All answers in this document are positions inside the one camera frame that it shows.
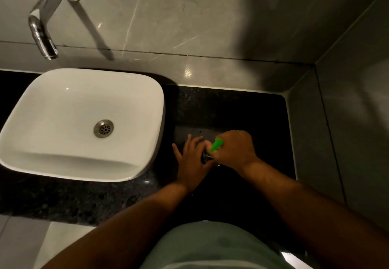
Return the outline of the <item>person's left hand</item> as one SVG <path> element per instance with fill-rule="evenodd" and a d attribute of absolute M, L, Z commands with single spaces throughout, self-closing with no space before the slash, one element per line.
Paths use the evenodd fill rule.
<path fill-rule="evenodd" d="M 182 149 L 182 160 L 178 162 L 176 183 L 182 185 L 186 194 L 192 193 L 213 168 L 211 163 L 203 164 L 202 153 L 191 153 L 191 134 Z"/>

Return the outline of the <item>person's right hand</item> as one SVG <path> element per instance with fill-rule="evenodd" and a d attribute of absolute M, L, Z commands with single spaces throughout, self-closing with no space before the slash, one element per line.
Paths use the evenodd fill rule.
<path fill-rule="evenodd" d="M 216 138 L 221 138 L 223 145 L 217 150 L 214 160 L 234 169 L 242 177 L 246 175 L 249 166 L 260 162 L 255 154 L 252 137 L 248 132 L 230 130 Z"/>

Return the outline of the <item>green handled brush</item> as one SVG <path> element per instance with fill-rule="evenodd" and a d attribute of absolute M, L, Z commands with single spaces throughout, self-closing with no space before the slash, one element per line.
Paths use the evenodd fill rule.
<path fill-rule="evenodd" d="M 218 150 L 222 145 L 223 140 L 221 138 L 215 139 L 215 141 L 211 145 L 211 148 L 209 149 L 209 153 L 213 153 L 214 151 Z"/>

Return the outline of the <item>person's right forearm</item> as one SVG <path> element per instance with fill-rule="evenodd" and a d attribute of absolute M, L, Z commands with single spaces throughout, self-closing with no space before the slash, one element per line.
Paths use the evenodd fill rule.
<path fill-rule="evenodd" d="M 389 235 L 365 218 L 258 158 L 234 167 L 324 265 L 389 269 Z"/>

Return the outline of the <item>person's left forearm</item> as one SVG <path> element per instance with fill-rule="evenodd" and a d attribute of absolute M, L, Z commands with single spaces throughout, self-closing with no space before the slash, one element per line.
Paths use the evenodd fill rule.
<path fill-rule="evenodd" d="M 66 247 L 41 269 L 135 268 L 194 189 L 188 181 L 168 184 Z"/>

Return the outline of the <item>metal sink drain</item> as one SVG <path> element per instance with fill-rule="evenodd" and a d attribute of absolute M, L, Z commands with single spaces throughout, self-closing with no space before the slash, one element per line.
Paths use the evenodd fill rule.
<path fill-rule="evenodd" d="M 97 138 L 107 138 L 114 131 L 114 123 L 109 119 L 98 121 L 93 128 L 93 134 Z"/>

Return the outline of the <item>light green shirt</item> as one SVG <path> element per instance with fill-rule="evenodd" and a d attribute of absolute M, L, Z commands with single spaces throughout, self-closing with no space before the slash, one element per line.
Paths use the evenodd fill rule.
<path fill-rule="evenodd" d="M 200 221 L 167 232 L 139 269 L 295 269 L 280 252 L 237 226 Z"/>

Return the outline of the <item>white ceramic sink basin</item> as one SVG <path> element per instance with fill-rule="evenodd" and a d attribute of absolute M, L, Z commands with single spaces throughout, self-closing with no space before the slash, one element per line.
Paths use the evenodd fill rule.
<path fill-rule="evenodd" d="M 107 138 L 93 134 L 103 119 Z M 8 169 L 64 179 L 121 182 L 154 162 L 165 121 L 161 85 L 150 76 L 91 69 L 55 69 L 25 90 L 0 132 Z"/>

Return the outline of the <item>chrome wall faucet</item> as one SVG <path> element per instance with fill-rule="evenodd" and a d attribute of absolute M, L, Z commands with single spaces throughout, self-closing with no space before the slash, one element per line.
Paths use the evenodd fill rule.
<path fill-rule="evenodd" d="M 47 30 L 47 24 L 63 0 L 38 0 L 28 16 L 28 25 L 36 46 L 46 60 L 58 58 L 58 50 Z"/>

